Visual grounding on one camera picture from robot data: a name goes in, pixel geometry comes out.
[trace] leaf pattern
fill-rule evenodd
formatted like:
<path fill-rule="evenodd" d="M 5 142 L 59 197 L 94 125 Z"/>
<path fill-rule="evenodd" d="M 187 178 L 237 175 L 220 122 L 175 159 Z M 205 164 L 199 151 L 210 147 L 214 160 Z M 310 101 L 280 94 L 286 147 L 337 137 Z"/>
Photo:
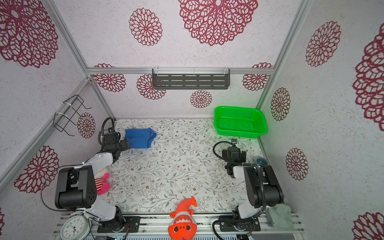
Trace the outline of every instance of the leaf pattern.
<path fill-rule="evenodd" d="M 124 151 L 111 165 L 111 188 L 101 197 L 124 212 L 171 212 L 192 195 L 195 212 L 230 212 L 248 199 L 244 181 L 228 176 L 212 152 L 231 139 L 217 134 L 212 119 L 121 119 L 115 127 L 121 138 L 130 128 L 157 132 L 151 148 Z M 256 139 L 237 139 L 248 162 L 262 156 Z"/>

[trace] orange stuffed fish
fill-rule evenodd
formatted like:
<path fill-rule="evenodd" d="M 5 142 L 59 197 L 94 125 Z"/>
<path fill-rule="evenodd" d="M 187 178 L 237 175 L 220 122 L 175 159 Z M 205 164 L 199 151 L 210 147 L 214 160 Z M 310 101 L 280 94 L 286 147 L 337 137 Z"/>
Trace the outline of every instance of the orange stuffed fish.
<path fill-rule="evenodd" d="M 193 210 L 189 210 L 191 205 L 197 207 L 193 196 L 190 199 L 181 201 L 176 212 L 170 213 L 171 218 L 174 219 L 168 227 L 168 233 L 172 240 L 192 240 L 195 236 L 197 224 L 191 218 L 194 213 Z"/>

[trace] wire rack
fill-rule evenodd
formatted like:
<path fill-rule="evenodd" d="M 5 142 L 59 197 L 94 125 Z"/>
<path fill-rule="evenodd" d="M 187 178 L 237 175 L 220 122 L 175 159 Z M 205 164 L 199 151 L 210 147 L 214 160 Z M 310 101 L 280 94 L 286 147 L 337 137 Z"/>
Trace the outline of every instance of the wire rack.
<path fill-rule="evenodd" d="M 75 108 L 73 107 L 73 104 L 75 104 L 76 101 L 79 101 L 80 105 L 75 109 Z M 77 124 L 74 123 L 74 122 L 72 121 L 72 118 L 73 118 L 73 116 L 76 115 L 76 114 L 79 115 L 79 117 L 80 117 L 80 114 L 79 114 L 78 110 L 79 110 L 79 108 L 80 108 L 81 106 L 83 106 L 85 109 L 91 109 L 92 107 L 87 108 L 87 107 L 84 105 L 84 100 L 83 100 L 79 95 L 73 95 L 72 97 L 70 97 L 70 98 L 68 98 L 67 100 L 65 100 L 63 103 L 68 104 L 68 105 L 70 106 L 70 108 L 72 108 L 72 109 L 74 110 L 74 113 L 72 114 L 71 117 L 68 117 L 68 115 L 66 114 L 66 112 L 67 112 L 70 108 L 68 108 L 64 113 L 55 113 L 54 116 L 53 116 L 53 127 L 56 128 L 57 130 L 59 130 L 60 132 L 63 132 L 63 131 L 64 131 L 64 132 L 65 132 L 66 134 L 68 134 L 69 136 L 74 136 L 74 135 L 69 134 L 69 133 L 65 130 L 66 126 L 67 126 L 68 123 L 70 123 L 70 122 L 71 122 L 73 125 L 77 126 Z M 64 125 L 64 127 L 62 127 L 61 125 L 59 125 L 59 121 L 60 121 L 61 118 L 59 118 L 59 119 L 56 121 L 56 117 L 57 117 L 58 115 L 62 115 L 62 116 L 64 116 L 66 119 L 68 119 L 68 121 L 66 122 L 66 124 Z"/>

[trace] alarm clock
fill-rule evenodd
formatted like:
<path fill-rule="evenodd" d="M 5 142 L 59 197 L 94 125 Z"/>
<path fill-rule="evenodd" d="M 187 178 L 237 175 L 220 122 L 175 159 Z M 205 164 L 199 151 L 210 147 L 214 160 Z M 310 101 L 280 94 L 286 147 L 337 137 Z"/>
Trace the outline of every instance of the alarm clock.
<path fill-rule="evenodd" d="M 90 231 L 88 221 L 83 215 L 70 217 L 61 228 L 61 238 L 63 240 L 83 240 Z"/>

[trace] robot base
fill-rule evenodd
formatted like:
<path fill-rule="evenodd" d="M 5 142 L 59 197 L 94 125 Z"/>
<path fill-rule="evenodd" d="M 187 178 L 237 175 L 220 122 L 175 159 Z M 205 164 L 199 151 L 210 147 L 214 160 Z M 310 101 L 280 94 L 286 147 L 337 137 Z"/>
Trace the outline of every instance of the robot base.
<path fill-rule="evenodd" d="M 233 220 L 232 216 L 219 216 L 219 220 Z M 252 219 L 252 222 L 223 222 L 220 223 L 220 231 L 222 232 L 250 232 L 251 230 L 260 231 L 260 223 L 258 218 Z"/>
<path fill-rule="evenodd" d="M 99 222 L 98 233 L 124 232 L 127 230 L 125 226 L 130 226 L 128 232 L 137 232 L 140 225 L 140 217 L 123 217 L 121 209 L 116 206 L 115 218 L 109 221 Z"/>

